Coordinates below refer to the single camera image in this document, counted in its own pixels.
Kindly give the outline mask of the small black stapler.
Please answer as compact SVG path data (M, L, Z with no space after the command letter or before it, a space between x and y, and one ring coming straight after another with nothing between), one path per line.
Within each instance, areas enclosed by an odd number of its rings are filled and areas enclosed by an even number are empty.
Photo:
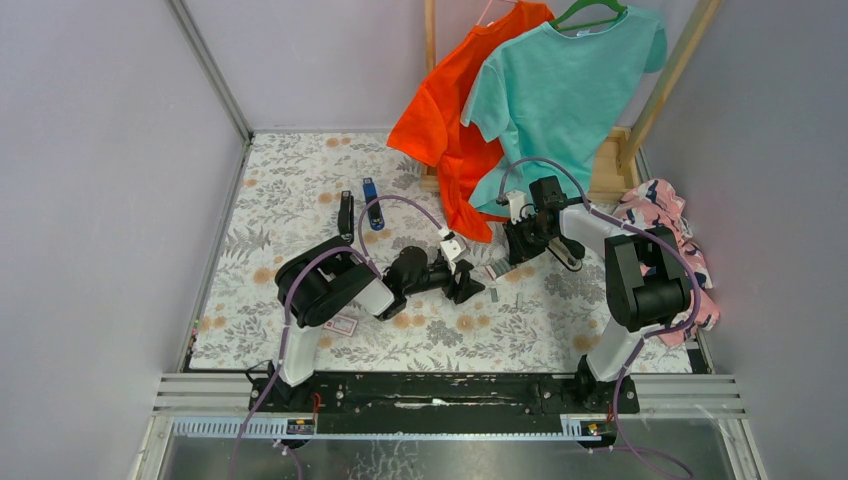
M339 236L348 244L352 244L355 234L354 199L350 190L340 194L339 211L337 215L337 230Z

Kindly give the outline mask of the blue stapler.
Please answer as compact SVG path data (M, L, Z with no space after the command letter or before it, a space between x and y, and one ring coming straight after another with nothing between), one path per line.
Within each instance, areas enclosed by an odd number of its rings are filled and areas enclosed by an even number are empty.
M366 200L366 213L370 227L374 231L380 231L385 227L382 210L377 200L378 192L375 182L371 177L363 179L363 193Z

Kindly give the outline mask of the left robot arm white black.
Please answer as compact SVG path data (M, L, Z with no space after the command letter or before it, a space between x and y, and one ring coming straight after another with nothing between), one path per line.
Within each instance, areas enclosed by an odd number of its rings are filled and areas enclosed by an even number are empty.
M472 278L465 245L450 233L430 261L417 246L401 250L384 271L342 237L333 237L284 264L276 273L284 332L272 373L272 398L288 411L309 401L320 330L351 303L384 321L402 312L409 297L439 290L456 305L484 291Z

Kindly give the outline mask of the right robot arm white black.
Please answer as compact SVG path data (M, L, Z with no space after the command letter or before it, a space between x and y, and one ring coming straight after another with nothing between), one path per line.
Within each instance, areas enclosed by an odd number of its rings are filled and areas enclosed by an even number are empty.
M670 329L678 314L693 310L697 280L667 228L642 230L598 210L585 197L569 198L554 176L531 183L528 192L502 192L503 228L512 265L544 252L577 269L587 251L604 261L611 319L597 346L582 361L586 376L573 386L575 402L597 412L613 398L611 381L625 375L644 340Z

